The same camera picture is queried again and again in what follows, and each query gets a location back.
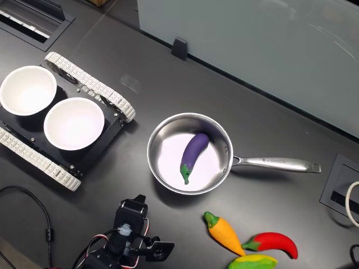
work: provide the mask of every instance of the red chili pepper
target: red chili pepper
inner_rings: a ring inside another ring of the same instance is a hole
[[[253,251],[267,251],[268,249],[283,250],[294,259],[298,258],[298,249],[294,242],[280,233],[262,233],[253,237],[249,242],[242,244],[243,249]]]

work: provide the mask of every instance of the stainless steel saucepan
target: stainless steel saucepan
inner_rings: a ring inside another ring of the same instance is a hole
[[[185,182],[180,173],[183,152],[197,133],[208,135],[208,147],[200,154]],[[280,157],[238,157],[231,139],[216,121],[196,113],[174,115],[156,127],[148,142],[147,158],[153,175],[166,188],[180,194],[197,195],[219,186],[232,166],[252,165],[292,172],[320,173],[319,164]]]

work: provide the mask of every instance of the bowl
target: bowl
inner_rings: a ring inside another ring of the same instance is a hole
[[[12,71],[0,86],[0,103],[12,114],[28,116],[51,104],[56,79],[47,69],[25,66]]]
[[[105,117],[101,108],[86,98],[58,102],[44,121],[48,141],[62,150],[80,150],[101,135]]]

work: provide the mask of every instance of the purple eggplant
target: purple eggplant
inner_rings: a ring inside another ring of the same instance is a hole
[[[179,170],[185,179],[185,185],[189,183],[188,178],[200,153],[208,146],[209,138],[204,133],[196,134],[188,143],[182,157]]]

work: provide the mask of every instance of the dark table surface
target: dark table surface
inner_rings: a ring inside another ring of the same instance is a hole
[[[358,144],[196,62],[175,58],[168,48],[121,23],[115,1],[102,9],[83,1],[60,2],[76,20],[48,52],[68,57],[116,89],[137,116],[75,193],[0,146],[0,187],[28,188],[49,211],[56,232],[55,266],[71,268],[90,238],[112,227],[120,201],[143,194],[149,206],[149,235],[173,241],[176,247],[166,262],[141,261],[138,268],[227,268],[236,255],[207,235],[201,218],[205,211],[227,219],[243,242],[265,231],[291,237],[298,246],[298,260],[281,251],[264,253],[278,260],[278,269],[351,268],[348,251],[359,243],[359,229],[347,228],[349,220],[319,199],[336,154],[359,163]],[[0,81],[15,68],[43,64],[45,55],[0,30]],[[57,79],[60,86],[66,85]],[[131,81],[131,87],[124,81]],[[296,174],[236,167],[208,194],[175,195],[152,176],[146,147],[163,119],[182,112],[218,121],[239,156],[294,157],[319,163],[323,171]],[[40,208],[24,194],[8,192],[0,197],[0,216],[0,236],[47,267]]]

